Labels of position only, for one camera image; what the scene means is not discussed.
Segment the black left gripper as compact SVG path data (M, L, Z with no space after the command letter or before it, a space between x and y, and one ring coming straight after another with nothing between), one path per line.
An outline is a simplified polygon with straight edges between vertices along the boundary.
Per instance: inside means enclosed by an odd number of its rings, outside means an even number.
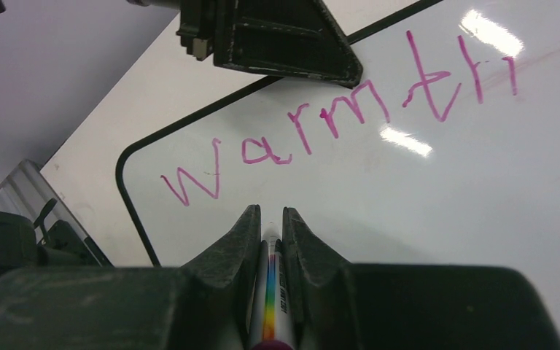
M363 67L323 1L142 1L182 15L176 35L198 61L354 88Z

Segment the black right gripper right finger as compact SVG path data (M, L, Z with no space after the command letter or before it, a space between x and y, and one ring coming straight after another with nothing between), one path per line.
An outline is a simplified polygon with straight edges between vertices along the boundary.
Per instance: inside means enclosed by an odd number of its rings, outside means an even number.
M560 349L518 271L349 262L290 207L282 235L293 319L311 349Z

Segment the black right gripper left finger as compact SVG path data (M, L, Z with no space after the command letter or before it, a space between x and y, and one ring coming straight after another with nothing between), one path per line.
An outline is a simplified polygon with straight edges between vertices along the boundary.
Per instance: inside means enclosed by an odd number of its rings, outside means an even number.
M0 277L0 349L244 349L261 212L178 268L22 268Z

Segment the magenta whiteboard marker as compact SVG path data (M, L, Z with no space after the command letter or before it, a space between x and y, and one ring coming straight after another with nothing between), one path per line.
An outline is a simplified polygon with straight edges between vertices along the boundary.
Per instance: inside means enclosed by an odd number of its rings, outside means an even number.
M262 226L247 348L297 347L281 231L278 225L268 223Z

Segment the black framed whiteboard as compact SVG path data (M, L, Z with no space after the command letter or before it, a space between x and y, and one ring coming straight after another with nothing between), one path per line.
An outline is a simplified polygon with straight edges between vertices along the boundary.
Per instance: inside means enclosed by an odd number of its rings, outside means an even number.
M519 271L560 333L560 1L418 2L354 50L354 89L260 80L121 154L152 261L291 206L352 261Z

